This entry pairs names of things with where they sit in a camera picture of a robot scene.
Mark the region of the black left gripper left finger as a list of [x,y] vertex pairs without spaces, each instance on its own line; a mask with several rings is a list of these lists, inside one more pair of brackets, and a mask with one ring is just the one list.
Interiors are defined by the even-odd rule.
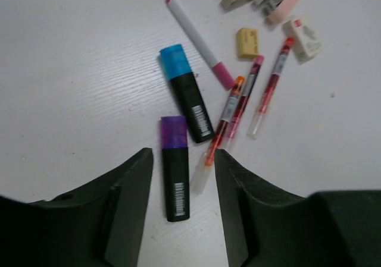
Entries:
[[1,197],[1,265],[136,266],[153,162],[144,148],[53,200]]

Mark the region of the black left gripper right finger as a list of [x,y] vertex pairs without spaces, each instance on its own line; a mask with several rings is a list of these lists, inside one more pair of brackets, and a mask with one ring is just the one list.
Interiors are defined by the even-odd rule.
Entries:
[[230,266],[379,266],[380,191],[287,192],[216,151]]

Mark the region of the purple cap black highlighter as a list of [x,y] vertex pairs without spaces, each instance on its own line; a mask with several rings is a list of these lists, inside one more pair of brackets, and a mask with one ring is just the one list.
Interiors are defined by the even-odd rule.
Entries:
[[160,136],[166,217],[168,222],[185,221],[190,218],[186,118],[162,117]]

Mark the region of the white marker pink cap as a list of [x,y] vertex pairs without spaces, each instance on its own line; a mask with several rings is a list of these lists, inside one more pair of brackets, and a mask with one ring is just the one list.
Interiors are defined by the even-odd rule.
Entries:
[[226,90],[233,87],[235,81],[226,68],[223,61],[218,59],[205,39],[196,28],[179,0],[165,0],[167,8],[171,11],[180,27],[183,29],[189,40],[192,42],[198,53],[202,56],[218,81]]

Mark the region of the blue cap black highlighter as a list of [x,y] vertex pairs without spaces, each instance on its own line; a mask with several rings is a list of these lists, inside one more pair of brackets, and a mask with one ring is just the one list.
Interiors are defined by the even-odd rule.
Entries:
[[160,61],[192,139],[197,144],[211,140],[214,129],[183,46],[160,50]]

